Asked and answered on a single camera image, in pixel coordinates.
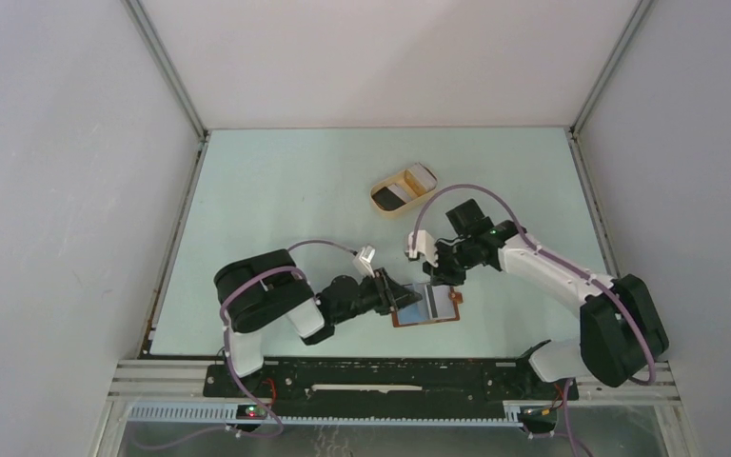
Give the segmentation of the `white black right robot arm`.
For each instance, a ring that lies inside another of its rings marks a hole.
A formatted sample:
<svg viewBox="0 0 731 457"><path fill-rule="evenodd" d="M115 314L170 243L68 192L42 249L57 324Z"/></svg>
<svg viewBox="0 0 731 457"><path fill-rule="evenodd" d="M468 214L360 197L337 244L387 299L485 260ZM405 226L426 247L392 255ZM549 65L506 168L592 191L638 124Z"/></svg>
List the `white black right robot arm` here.
<svg viewBox="0 0 731 457"><path fill-rule="evenodd" d="M634 274L613 277L581 268L543 247L515 219L494 223L469 199L447 212L452 240L420 228L406 239L406 255L422 258L435 285L461 286L475 267L491 267L523 278L574 315L578 337L546 341L526 355L515 373L521 394L539 398L555 381L591 375L609 387L656 380L656 362L669 339L647 284Z"/></svg>

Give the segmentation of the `brown leather card holder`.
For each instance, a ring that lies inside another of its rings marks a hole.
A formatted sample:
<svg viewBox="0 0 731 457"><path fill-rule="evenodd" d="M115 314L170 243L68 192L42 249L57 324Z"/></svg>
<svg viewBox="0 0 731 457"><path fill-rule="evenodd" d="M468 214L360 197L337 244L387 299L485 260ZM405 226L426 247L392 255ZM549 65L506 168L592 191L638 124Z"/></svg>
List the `brown leather card holder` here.
<svg viewBox="0 0 731 457"><path fill-rule="evenodd" d="M451 286L432 286L429 283L414 283L410 288L422 299L408 307L392 313L395 328L433 325L460 320L459 305L463 295Z"/></svg>

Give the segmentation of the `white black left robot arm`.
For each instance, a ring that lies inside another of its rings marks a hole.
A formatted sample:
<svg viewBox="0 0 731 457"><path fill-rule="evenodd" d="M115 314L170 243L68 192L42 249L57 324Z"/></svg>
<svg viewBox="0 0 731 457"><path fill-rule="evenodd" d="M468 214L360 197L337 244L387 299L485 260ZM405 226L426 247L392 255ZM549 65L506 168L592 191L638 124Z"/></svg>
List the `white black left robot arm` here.
<svg viewBox="0 0 731 457"><path fill-rule="evenodd" d="M424 296L394 281L384 268L365 266L361 279L339 275L315 292L290 251L282 248L233 262L213 278L220 302L226 383L251 396L263 383L263 330L285 317L307 346L335 333L335 327L369 312L388 315Z"/></svg>

